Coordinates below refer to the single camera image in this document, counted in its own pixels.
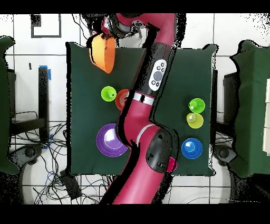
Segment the green cup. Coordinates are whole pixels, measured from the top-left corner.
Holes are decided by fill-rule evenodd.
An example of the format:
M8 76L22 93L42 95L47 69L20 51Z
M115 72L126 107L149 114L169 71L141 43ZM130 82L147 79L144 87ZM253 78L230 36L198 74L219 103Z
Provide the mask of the green cup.
M200 114L205 109L205 102L200 98L195 98L189 102L188 107L193 113Z
M202 117L201 114L190 113L187 116L187 122L191 128L197 129L203 125L204 118Z
M116 98L116 90L111 86L106 86L101 90L101 97L106 102L111 102Z

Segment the orange cup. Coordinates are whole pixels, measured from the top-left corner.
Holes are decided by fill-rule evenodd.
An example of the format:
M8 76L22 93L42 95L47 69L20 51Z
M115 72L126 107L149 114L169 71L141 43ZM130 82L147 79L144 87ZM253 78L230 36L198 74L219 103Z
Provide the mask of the orange cup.
M92 40L92 56L91 49L89 49L89 56L91 62L102 69L107 74L111 73L115 59L115 39L114 38L102 38L103 34L96 36Z
M115 98L115 104L119 110L122 110L124 108L124 104L126 103L128 94L129 94L128 89L122 89L117 93Z

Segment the orange bowl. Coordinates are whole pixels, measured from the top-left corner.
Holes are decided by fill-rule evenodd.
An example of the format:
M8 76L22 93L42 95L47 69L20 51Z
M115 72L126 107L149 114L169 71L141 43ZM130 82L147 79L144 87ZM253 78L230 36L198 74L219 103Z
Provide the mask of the orange bowl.
M115 59L115 39L103 39L100 34L92 40L92 56L91 49L89 49L89 56L91 62L102 69L107 74L111 73Z

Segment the green tablecloth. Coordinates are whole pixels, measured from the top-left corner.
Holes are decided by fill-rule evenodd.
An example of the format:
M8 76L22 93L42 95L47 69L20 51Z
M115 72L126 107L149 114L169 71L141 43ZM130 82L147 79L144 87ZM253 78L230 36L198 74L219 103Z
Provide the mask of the green tablecloth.
M236 61L241 85L235 120L238 153L230 164L241 178L254 173L270 174L270 156L263 152L266 81L270 78L270 48L244 41Z
M9 144L9 87L7 78L7 64L5 51L14 45L14 41L7 36L0 36L0 172L16 174L19 168L7 159Z
M119 116L114 101L102 100L101 89L105 86L113 86L117 92L130 89L143 49L116 49L113 71L106 74L91 63L89 49L75 43L69 45L71 174L117 175L125 166L129 152L110 158L97 148L95 138L100 128L116 123ZM189 137L199 139L203 145L202 155L195 160L188 160L180 151L174 174L213 175L213 170L208 167L208 155L212 56L215 51L215 45L209 45L204 50L177 50L162 98L157 105L154 104L153 111L156 112L152 114L151 120L162 124L172 133L174 154L177 147L181 147L182 142ZM190 112L188 103L196 97L202 98L206 103L206 109L202 112L204 124L197 130L190 128L186 122L186 116Z

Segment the white tiled floor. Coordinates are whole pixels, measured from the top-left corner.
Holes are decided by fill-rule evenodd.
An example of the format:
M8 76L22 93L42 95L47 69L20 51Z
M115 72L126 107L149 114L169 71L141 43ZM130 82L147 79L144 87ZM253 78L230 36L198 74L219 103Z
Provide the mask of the white tiled floor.
M59 30L58 15L42 14L42 26L34 28L35 35L57 35ZM206 44L217 44L219 50L216 57L216 69L218 70L218 108L224 111L223 77L228 73L236 71L236 67L229 56L237 52L238 44L245 39L251 39L263 46L270 45L268 33L269 25L267 18L260 19L259 14L187 14L187 27L182 48L201 49ZM80 20L79 14L74 14L74 19L81 24L81 28L73 21L71 14L61 14L61 38L35 38L31 39L30 15L0 15L0 35L11 36L15 39L14 48L7 50L6 62L8 67L15 69L17 73L16 82L16 110L17 112L34 110L38 111L37 99L37 68L47 65L51 69L52 79L50 86L50 126L64 123L66 120L66 41L73 41L85 46L86 38L89 37L84 20ZM142 40L138 35L120 41L121 47L137 48L142 46L146 38L146 31L142 31ZM217 119L222 121L223 115L218 114ZM34 118L34 114L22 114L18 119ZM56 136L64 140L62 132ZM63 155L57 156L60 170L66 167L66 149L60 151ZM46 161L46 167L52 170L51 155L48 150L43 150L42 156ZM212 162L216 175L204 176L175 176L171 191L166 195L164 203L227 203L230 194L230 178L226 167L218 165L216 159ZM33 166L27 166L23 179L23 192L26 203L33 204L47 179L45 163L41 157ZM79 185L83 194L98 195L99 185L103 183L99 175L85 175L79 177ZM100 194L105 192L100 187ZM78 203L94 203L82 196ZM63 204L71 204L70 199L63 200Z

